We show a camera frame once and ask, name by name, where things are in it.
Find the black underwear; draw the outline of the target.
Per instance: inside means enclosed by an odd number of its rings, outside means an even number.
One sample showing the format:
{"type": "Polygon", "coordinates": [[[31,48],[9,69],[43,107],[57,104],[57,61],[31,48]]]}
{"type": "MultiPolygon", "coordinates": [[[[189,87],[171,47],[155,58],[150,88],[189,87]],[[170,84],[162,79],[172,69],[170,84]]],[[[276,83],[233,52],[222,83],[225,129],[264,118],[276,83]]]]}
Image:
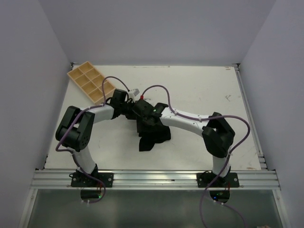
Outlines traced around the black underwear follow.
{"type": "Polygon", "coordinates": [[[140,152],[151,151],[155,144],[171,140],[171,130],[168,126],[164,126],[161,123],[149,126],[144,124],[139,118],[135,117],[135,115],[129,115],[125,118],[136,121],[136,132],[140,137],[140,152]]]}

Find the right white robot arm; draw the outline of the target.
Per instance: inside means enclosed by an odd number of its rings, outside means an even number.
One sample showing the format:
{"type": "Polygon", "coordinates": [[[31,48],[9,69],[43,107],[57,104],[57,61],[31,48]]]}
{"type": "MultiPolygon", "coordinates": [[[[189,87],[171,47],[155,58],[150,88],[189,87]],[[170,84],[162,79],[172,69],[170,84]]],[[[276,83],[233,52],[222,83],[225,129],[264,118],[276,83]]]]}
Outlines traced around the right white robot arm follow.
{"type": "Polygon", "coordinates": [[[201,136],[207,151],[212,155],[211,180],[216,186],[228,182],[230,165],[228,151],[234,141],[235,132],[220,113],[211,116],[194,115],[172,109],[164,103],[152,106],[145,100],[133,107],[136,115],[140,151],[150,151],[155,144],[171,139],[171,127],[176,127],[201,136]]]}

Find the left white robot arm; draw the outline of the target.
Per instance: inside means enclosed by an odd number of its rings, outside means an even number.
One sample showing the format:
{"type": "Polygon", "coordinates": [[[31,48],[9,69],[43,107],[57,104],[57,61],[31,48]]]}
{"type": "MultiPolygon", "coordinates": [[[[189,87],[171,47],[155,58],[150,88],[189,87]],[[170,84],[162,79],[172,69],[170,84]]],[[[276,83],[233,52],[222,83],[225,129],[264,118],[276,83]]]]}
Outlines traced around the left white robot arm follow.
{"type": "Polygon", "coordinates": [[[101,121],[112,120],[120,115],[134,119],[132,107],[138,89],[124,91],[114,90],[110,102],[88,108],[69,106],[57,128],[55,138],[58,141],[57,152],[69,152],[82,175],[82,181],[87,186],[98,183],[99,175],[95,172],[97,164],[92,159],[88,144],[90,142],[93,125],[101,121]]]}

